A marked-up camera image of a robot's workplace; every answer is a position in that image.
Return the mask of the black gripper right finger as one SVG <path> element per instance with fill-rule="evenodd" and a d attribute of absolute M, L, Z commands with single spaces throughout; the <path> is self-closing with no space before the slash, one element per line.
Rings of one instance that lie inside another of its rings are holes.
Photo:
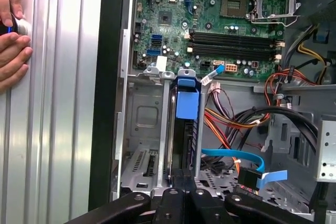
<path fill-rule="evenodd" d="M 193 223 L 313 223 L 311 220 L 270 205 L 245 190 L 235 190 L 224 200 L 197 188 L 190 170 L 185 170 L 185 189 L 190 198 Z"/>

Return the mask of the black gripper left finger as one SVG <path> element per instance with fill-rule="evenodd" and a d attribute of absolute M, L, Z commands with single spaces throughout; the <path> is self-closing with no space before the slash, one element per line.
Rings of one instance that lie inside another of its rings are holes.
<path fill-rule="evenodd" d="M 132 192 L 91 210 L 68 223 L 183 223 L 183 170 L 174 169 L 173 187 L 159 188 L 162 196 Z"/>

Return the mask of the person's right hand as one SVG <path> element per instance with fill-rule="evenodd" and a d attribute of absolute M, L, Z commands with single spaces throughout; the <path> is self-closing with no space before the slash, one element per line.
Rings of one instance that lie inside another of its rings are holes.
<path fill-rule="evenodd" d="M 14 30 L 14 18 L 23 19 L 22 0 L 1 0 L 1 94 L 17 84 L 29 69 L 33 49 L 30 37 Z"/>

